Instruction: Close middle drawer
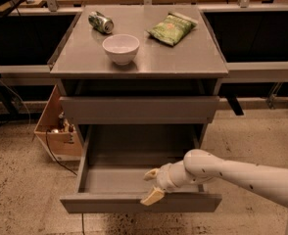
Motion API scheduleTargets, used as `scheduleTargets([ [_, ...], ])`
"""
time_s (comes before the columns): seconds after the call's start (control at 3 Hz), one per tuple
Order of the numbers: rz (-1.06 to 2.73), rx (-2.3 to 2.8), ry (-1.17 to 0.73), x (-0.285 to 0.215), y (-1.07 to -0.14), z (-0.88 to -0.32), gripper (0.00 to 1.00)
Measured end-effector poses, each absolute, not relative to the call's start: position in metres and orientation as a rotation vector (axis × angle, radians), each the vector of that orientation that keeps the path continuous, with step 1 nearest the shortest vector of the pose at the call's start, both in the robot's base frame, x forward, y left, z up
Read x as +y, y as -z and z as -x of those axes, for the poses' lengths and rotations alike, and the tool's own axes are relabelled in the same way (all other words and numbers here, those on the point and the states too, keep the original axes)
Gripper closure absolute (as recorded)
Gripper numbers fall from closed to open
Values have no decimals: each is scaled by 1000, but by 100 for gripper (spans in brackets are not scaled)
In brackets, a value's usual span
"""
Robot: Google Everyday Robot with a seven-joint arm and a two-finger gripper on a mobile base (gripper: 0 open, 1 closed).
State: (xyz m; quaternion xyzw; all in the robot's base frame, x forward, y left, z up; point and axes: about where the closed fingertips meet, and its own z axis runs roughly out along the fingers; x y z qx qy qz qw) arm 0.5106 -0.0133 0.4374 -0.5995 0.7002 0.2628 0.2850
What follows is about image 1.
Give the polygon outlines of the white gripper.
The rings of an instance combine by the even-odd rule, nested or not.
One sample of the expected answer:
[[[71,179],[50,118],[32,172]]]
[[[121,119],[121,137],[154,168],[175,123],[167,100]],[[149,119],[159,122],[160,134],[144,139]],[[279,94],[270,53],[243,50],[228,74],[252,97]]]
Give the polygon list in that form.
[[[147,171],[143,177],[145,181],[155,178],[158,187],[153,186],[149,193],[140,201],[144,206],[151,206],[160,201],[165,196],[165,192],[173,192],[175,189],[182,187],[185,182],[185,167],[182,162],[165,164],[160,168],[153,168]]]

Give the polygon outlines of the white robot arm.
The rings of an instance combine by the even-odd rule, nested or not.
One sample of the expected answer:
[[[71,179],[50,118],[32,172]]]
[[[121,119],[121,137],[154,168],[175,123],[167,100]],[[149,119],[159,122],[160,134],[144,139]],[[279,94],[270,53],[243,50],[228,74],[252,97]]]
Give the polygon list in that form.
[[[155,180],[156,184],[141,204],[151,206],[165,193],[212,178],[220,178],[288,208],[288,168],[224,160],[200,149],[190,150],[175,164],[164,164],[147,171],[144,180]],[[288,221],[285,235],[288,235]]]

